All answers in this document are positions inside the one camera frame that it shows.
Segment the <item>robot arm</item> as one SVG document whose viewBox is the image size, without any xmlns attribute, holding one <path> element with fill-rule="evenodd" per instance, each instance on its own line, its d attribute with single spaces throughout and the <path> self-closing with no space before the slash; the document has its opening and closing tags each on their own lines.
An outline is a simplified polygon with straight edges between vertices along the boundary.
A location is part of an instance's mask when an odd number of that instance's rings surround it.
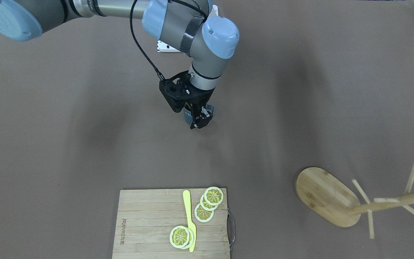
<svg viewBox="0 0 414 259">
<path fill-rule="evenodd" d="M 188 71 L 166 78 L 151 61 L 159 89 L 175 113 L 189 108 L 190 128 L 203 128 L 214 117 L 208 101 L 240 39 L 234 22 L 214 14 L 212 0 L 0 0 L 0 34 L 15 41 L 40 37 L 76 18 L 128 18 L 168 46 L 189 56 Z"/>
</svg>

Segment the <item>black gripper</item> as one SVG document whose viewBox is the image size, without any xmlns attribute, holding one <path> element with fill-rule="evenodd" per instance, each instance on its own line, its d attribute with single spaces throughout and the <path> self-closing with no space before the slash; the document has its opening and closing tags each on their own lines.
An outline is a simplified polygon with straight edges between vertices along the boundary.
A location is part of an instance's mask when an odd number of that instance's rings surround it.
<svg viewBox="0 0 414 259">
<path fill-rule="evenodd" d="M 214 106 L 206 106 L 211 98 L 215 87 L 210 90 L 201 90 L 193 85 L 188 85 L 189 96 L 187 106 L 191 109 L 192 123 L 190 129 L 203 128 L 209 124 L 213 118 Z"/>
</svg>

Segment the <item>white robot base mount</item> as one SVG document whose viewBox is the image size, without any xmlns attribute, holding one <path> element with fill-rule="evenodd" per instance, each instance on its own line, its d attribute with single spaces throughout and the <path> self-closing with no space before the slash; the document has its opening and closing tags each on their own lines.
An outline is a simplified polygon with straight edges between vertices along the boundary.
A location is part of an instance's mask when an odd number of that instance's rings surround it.
<svg viewBox="0 0 414 259">
<path fill-rule="evenodd" d="M 212 10 L 209 13 L 209 17 L 210 16 L 218 16 L 219 15 L 219 11 L 218 11 L 218 7 L 217 5 L 213 4 L 212 5 Z M 158 40 L 157 41 L 157 51 L 158 52 L 162 52 L 162 53 L 179 53 L 180 51 L 177 50 L 176 48 L 174 48 L 173 46 Z"/>
</svg>

